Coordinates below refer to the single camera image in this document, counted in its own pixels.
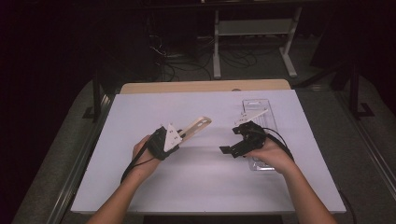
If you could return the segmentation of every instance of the gray carpet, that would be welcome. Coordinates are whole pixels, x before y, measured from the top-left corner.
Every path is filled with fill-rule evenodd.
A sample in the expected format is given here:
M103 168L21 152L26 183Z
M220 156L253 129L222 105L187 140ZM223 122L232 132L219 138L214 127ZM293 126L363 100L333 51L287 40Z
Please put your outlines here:
M220 60L222 78L285 78L290 84L295 84L320 71L309 66L318 43L316 38L297 38L291 47L290 57L296 67L297 78L289 78L280 54L275 49L282 40L271 38L264 43L260 49L253 51L257 53L255 59L251 56L247 57L250 63L257 60L254 65L236 68L246 61L237 58L233 58L233 61L240 63L232 63L230 60L225 62L227 59ZM242 55L250 52L247 51L248 48L233 49L230 46L232 47L232 43L228 46L230 51L225 46L221 52L225 57L232 57L235 53ZM195 63L205 65L207 59L210 59L210 53L204 54ZM170 67L165 67L167 74L163 79L168 80L174 76L173 81L209 80L207 72L212 74L211 61L205 67L207 71L187 64L178 64L177 67L181 69L174 68L175 74L172 74ZM334 182L350 201L358 223L395 223L396 202L370 159L366 145L355 128L355 121L349 118L348 112L340 104L339 98L347 96L347 89L341 92L330 91L331 78L332 76L325 77L313 86L297 90L323 158ZM48 220L50 211L62 190L62 183L81 150L87 131L92 126L91 120L82 118L85 108L92 106L91 98L91 84L87 84L71 107L69 116L58 132L14 223L45 223ZM360 98L375 112L375 117L364 118L361 124L370 131L389 167L391 166L395 171L396 140L393 138L396 134L396 119L381 102L375 88L364 79L361 81ZM352 223L349 208L347 213L335 216L339 223ZM89 216L86 215L66 212L62 223L84 223L88 218ZM283 216L283 219L285 224L297 223L294 215ZM125 223L142 223L142 221L141 216L128 215L125 218Z

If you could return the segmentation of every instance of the transparent plastic tray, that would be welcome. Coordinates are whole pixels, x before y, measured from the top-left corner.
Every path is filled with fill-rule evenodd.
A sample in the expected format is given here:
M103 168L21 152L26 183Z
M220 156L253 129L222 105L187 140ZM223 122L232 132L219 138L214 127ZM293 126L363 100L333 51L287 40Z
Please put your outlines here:
M271 109L269 100L267 99L248 99L243 100L243 112L251 110L265 110L268 111L252 121L262 126L263 128L269 128L277 132L275 117ZM273 171L274 167L260 161L257 158L248 158L249 169L252 171Z

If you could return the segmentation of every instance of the forearm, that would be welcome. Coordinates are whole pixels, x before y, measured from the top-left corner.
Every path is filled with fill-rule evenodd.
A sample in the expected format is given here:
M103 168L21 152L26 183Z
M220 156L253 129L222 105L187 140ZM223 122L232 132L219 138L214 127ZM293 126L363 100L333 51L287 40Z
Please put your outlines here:
M122 223L134 193L143 180L129 174L88 223Z
M297 165L292 166L284 177L300 223L336 223Z

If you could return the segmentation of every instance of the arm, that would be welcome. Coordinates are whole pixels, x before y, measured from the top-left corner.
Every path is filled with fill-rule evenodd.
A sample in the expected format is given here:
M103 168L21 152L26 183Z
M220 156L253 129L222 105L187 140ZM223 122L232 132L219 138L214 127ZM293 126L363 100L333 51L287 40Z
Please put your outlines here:
M306 181L299 167L271 139L267 138L262 148L250 151L246 156L256 157L266 162L284 176L300 223L336 223L332 214Z
M139 152L148 139L149 136L146 136L134 146L134 155ZM152 158L151 153L146 150L136 164ZM159 163L159 160L154 159L134 167L110 198L91 217L88 223L122 223L137 188L154 172Z

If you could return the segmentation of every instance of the white tabletop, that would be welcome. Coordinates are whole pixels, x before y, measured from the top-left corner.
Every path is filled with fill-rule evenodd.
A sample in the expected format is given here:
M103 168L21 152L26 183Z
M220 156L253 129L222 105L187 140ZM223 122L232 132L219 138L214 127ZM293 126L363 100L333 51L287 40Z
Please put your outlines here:
M169 122L183 129L196 118L213 122L163 161L128 209L140 214L282 214L294 212L284 179L250 171L248 159L219 146L240 140L233 123L242 100L269 99L279 133L319 198L333 213L344 204L320 154L295 91L217 91L117 95L71 210L92 213L120 183L134 145Z

